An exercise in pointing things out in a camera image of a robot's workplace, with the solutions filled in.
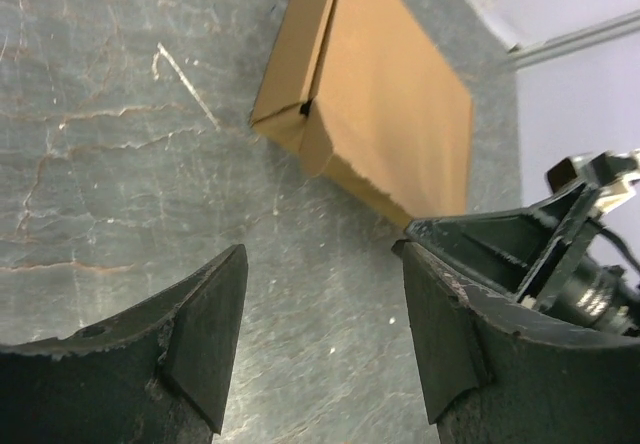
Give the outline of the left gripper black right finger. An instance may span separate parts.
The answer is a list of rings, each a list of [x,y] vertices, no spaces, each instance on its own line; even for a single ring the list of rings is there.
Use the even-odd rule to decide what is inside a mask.
[[[639,342],[509,301],[405,240],[409,324],[444,443],[635,443]]]

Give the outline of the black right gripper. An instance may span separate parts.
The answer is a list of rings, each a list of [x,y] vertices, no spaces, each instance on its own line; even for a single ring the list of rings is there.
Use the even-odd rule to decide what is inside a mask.
[[[446,265],[522,306],[580,327],[639,335],[639,293],[625,269],[589,255],[605,237],[634,267],[639,262],[602,223],[595,188],[578,183],[529,207],[412,220],[405,228]]]

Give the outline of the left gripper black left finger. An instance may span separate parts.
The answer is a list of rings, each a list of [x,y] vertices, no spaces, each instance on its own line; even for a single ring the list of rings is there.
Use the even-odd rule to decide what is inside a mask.
[[[209,443],[220,434],[248,281],[243,245],[65,339],[1,349],[5,443]]]

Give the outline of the brown cardboard box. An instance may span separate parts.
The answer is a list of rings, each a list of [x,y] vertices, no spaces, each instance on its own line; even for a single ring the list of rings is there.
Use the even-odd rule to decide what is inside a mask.
[[[403,0],[289,0],[251,124],[400,226],[466,210],[472,97]]]

